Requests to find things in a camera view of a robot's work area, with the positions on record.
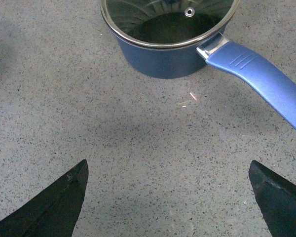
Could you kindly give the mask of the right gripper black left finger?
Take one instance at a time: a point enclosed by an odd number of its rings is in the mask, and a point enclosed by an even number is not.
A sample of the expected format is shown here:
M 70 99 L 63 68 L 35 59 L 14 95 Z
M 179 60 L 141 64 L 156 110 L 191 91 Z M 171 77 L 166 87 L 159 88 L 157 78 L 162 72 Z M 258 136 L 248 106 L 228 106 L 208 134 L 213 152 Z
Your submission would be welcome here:
M 82 160 L 38 195 L 0 221 L 0 237 L 70 237 L 88 182 Z

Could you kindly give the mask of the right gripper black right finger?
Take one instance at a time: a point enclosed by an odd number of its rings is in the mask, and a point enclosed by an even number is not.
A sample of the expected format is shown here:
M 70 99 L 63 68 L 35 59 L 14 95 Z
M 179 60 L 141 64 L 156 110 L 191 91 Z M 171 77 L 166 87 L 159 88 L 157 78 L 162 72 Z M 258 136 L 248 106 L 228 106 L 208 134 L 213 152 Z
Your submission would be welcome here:
M 249 178 L 256 202 L 273 237 L 296 237 L 296 185 L 256 160 Z

